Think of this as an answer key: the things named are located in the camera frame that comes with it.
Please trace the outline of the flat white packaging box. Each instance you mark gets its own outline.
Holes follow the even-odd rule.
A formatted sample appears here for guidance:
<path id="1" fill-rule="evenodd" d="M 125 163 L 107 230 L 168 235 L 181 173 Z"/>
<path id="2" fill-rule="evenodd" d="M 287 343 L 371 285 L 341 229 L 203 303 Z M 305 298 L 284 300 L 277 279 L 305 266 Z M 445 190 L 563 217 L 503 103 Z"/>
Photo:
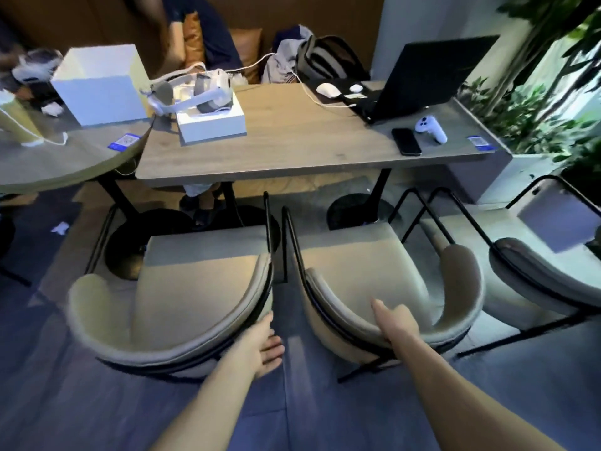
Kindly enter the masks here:
<path id="1" fill-rule="evenodd" d="M 200 113 L 196 107 L 176 114 L 183 143 L 204 143 L 247 134 L 244 111 L 236 94 L 227 110 Z"/>

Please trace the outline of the black table pedestal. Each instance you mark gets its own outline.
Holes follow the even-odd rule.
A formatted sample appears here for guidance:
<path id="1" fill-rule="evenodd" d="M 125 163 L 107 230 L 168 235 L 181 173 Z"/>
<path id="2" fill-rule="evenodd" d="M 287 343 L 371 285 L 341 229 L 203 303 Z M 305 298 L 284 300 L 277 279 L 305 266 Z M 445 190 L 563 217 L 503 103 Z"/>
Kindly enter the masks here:
<path id="1" fill-rule="evenodd" d="M 382 169 L 372 191 L 367 194 L 352 193 L 337 198 L 327 209 L 328 229 L 361 227 L 387 220 L 394 206 L 383 200 L 382 194 L 391 171 L 390 168 Z"/>
<path id="2" fill-rule="evenodd" d="M 118 278 L 136 281 L 150 239 L 153 236 L 190 232 L 193 220 L 184 212 L 174 209 L 139 212 L 112 176 L 103 174 L 97 181 L 125 217 L 125 222 L 108 239 L 105 247 L 105 264 Z"/>
<path id="3" fill-rule="evenodd" d="M 263 193 L 263 206 L 237 204 L 232 182 L 221 184 L 225 208 L 218 211 L 213 221 L 206 228 L 210 230 L 224 230 L 241 227 L 265 226 L 269 242 L 269 251 L 274 254 L 281 242 L 281 229 L 279 223 L 272 215 L 270 196 Z"/>

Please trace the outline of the large white cardboard box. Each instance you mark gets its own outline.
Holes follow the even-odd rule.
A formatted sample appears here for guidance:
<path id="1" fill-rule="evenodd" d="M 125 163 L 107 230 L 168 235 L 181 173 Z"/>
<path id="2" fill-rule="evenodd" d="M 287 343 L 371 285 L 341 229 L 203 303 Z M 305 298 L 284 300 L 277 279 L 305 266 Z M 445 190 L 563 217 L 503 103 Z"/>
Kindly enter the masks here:
<path id="1" fill-rule="evenodd" d="M 73 47 L 50 84 L 83 127 L 147 119 L 150 80 L 134 44 Z"/>

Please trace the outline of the person's right hand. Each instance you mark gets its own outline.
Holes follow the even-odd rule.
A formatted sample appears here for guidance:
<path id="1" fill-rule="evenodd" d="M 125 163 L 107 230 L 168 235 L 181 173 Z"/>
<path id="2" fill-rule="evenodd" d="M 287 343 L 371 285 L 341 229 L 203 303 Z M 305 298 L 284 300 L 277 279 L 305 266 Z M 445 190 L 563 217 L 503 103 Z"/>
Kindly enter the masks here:
<path id="1" fill-rule="evenodd" d="M 386 340 L 390 342 L 395 356 L 403 360 L 410 346 L 421 341 L 419 327 L 406 305 L 400 304 L 390 310 L 391 323 L 377 326 Z"/>

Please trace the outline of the person's left hand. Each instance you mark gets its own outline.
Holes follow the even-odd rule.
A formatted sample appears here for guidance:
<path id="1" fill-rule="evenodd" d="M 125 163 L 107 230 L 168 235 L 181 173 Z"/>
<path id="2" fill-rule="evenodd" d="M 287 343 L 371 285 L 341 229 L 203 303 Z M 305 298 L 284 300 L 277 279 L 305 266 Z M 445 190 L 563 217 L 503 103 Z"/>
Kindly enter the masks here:
<path id="1" fill-rule="evenodd" d="M 239 340 L 243 360 L 254 379 L 277 369 L 282 364 L 285 353 L 285 346 L 279 335 L 259 333 L 259 322 L 262 318 L 250 326 Z"/>

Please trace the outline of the green leafy plant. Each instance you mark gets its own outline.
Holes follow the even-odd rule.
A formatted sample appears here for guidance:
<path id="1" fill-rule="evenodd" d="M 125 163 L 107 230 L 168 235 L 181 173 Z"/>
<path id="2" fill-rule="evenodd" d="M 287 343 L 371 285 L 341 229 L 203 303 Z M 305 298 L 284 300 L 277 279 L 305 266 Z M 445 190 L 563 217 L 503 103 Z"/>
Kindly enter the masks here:
<path id="1" fill-rule="evenodd" d="M 592 122 L 553 113 L 601 73 L 601 0 L 507 0 L 497 12 L 527 24 L 527 35 L 495 83 L 470 79 L 457 98 L 513 153 L 562 163 Z"/>

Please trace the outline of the white and black VR headset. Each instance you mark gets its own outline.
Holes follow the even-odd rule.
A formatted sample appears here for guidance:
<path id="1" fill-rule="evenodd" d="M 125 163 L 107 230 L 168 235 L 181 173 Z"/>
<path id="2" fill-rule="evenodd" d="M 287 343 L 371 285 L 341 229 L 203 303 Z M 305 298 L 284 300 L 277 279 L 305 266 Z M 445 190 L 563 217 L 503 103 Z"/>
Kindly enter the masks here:
<path id="1" fill-rule="evenodd" d="M 21 54 L 12 76 L 22 84 L 49 82 L 56 68 L 64 60 L 58 50 L 34 49 Z"/>

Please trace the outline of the black mouse pad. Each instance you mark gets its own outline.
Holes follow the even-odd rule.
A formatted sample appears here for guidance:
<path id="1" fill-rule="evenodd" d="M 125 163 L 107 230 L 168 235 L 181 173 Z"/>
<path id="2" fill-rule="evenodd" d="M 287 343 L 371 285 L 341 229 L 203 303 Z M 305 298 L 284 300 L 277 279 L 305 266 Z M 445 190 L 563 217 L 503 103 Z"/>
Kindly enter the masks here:
<path id="1" fill-rule="evenodd" d="M 315 89 L 322 82 L 334 84 L 342 92 L 341 96 L 331 100 L 317 94 Z M 353 94 L 349 91 L 350 86 L 355 83 L 359 83 L 364 87 L 361 93 Z M 369 88 L 368 82 L 361 82 L 359 80 L 349 78 L 305 80 L 303 84 L 306 86 L 306 89 L 310 92 L 311 96 L 319 101 L 319 103 L 332 107 L 340 106 L 356 109 L 357 106 L 369 105 L 372 97 L 376 97 L 376 94 L 378 93 L 377 91 Z"/>

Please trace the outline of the black smartphone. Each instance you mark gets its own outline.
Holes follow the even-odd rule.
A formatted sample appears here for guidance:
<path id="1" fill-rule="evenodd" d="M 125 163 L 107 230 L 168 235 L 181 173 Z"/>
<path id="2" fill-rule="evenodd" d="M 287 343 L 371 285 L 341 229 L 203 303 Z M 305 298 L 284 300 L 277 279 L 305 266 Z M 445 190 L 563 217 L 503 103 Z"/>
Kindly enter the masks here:
<path id="1" fill-rule="evenodd" d="M 412 129 L 394 128 L 391 130 L 391 135 L 402 156 L 420 157 L 422 155 L 422 149 Z"/>

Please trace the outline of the person's left forearm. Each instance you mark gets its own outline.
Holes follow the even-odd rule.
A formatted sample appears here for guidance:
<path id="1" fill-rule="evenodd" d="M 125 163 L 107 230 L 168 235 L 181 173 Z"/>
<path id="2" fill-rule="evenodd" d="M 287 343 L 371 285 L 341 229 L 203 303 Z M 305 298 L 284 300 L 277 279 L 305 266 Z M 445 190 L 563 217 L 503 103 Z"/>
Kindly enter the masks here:
<path id="1" fill-rule="evenodd" d="M 149 451 L 227 451 L 260 360 L 228 355 Z"/>

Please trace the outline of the white planter box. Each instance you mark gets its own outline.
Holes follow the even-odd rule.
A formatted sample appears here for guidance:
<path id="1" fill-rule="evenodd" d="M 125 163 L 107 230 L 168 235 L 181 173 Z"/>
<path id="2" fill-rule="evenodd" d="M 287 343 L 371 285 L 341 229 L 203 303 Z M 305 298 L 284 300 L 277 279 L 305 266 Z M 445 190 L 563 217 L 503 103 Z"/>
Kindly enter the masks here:
<path id="1" fill-rule="evenodd" d="M 478 126 L 477 136 L 493 147 L 481 159 L 446 165 L 466 202 L 478 205 L 507 204 L 532 181 L 553 173 L 558 165 L 550 154 L 515 154 L 505 141 L 481 122 L 458 98 L 451 100 Z"/>

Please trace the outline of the black laptop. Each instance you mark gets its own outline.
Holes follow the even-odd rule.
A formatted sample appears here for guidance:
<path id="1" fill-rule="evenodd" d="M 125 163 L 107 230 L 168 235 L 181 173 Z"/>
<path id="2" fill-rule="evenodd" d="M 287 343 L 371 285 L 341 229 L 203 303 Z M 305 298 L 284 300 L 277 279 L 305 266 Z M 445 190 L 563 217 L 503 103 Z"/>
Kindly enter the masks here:
<path id="1" fill-rule="evenodd" d="M 405 45 L 383 89 L 361 98 L 352 111 L 372 125 L 447 103 L 499 37 Z"/>

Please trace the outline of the orange cushion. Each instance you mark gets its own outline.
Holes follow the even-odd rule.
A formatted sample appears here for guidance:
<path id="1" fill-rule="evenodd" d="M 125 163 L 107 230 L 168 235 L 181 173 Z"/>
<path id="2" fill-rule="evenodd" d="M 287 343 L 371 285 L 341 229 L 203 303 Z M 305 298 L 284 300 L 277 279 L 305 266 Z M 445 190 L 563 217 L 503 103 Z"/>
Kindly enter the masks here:
<path id="1" fill-rule="evenodd" d="M 183 37 L 185 61 L 184 68 L 189 68 L 196 63 L 206 62 L 203 32 L 198 13 L 195 11 L 187 14 L 183 22 Z"/>
<path id="2" fill-rule="evenodd" d="M 259 84 L 261 81 L 259 76 L 259 65 L 253 67 L 250 67 L 250 65 L 257 62 L 260 58 L 263 43 L 263 29 L 231 28 L 229 29 L 229 32 L 242 61 L 242 66 L 246 67 L 237 73 L 241 73 L 249 84 Z"/>

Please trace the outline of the grey jacket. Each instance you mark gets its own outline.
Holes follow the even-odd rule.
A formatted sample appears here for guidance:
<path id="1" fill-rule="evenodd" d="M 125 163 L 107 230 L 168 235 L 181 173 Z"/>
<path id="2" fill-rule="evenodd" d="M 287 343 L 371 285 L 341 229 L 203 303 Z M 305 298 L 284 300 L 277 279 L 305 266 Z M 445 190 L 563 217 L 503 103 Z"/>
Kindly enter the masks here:
<path id="1" fill-rule="evenodd" d="M 295 83 L 297 55 L 301 45 L 311 36 L 312 31 L 301 24 L 280 30 L 275 34 L 271 55 L 267 58 L 261 83 Z"/>

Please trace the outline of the white VR controller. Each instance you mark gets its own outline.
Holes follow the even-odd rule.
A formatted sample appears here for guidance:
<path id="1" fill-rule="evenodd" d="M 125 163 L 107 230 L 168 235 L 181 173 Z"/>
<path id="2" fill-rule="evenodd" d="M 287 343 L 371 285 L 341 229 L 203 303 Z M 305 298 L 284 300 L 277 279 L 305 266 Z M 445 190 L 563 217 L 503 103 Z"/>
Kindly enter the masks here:
<path id="1" fill-rule="evenodd" d="M 441 145 L 448 141 L 447 134 L 433 115 L 426 115 L 417 120 L 414 130 L 420 134 L 427 133 L 431 135 Z"/>

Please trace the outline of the person's right forearm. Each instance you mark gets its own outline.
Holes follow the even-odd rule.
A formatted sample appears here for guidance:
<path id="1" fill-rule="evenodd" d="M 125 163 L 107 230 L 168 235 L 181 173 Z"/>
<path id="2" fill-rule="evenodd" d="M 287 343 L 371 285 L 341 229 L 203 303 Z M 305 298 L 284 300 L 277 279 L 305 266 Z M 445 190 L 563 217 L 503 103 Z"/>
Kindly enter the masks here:
<path id="1" fill-rule="evenodd" d="M 418 337 L 401 334 L 393 348 L 410 371 L 441 451 L 566 451 L 464 379 Z"/>

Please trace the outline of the grey and black backpack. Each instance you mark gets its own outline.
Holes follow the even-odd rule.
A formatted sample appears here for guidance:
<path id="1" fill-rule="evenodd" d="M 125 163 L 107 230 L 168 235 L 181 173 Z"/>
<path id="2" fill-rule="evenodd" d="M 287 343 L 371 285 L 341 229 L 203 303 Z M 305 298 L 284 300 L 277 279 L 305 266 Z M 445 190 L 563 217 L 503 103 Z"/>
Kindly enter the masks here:
<path id="1" fill-rule="evenodd" d="M 338 36 L 312 35 L 298 48 L 296 74 L 301 82 L 332 79 L 370 80 L 357 54 Z"/>

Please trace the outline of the brown leather sofa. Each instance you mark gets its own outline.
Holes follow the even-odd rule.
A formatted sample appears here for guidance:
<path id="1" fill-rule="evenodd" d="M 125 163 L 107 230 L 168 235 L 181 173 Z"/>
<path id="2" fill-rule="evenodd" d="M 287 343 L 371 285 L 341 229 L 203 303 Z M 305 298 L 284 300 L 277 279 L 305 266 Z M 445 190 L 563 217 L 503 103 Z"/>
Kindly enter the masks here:
<path id="1" fill-rule="evenodd" d="M 316 37 L 342 37 L 370 71 L 384 0 L 208 0 L 226 25 L 262 29 L 262 53 L 296 24 Z M 149 75 L 162 62 L 160 34 L 123 0 L 0 0 L 0 17 L 24 43 L 63 53 L 72 47 L 134 44 Z"/>

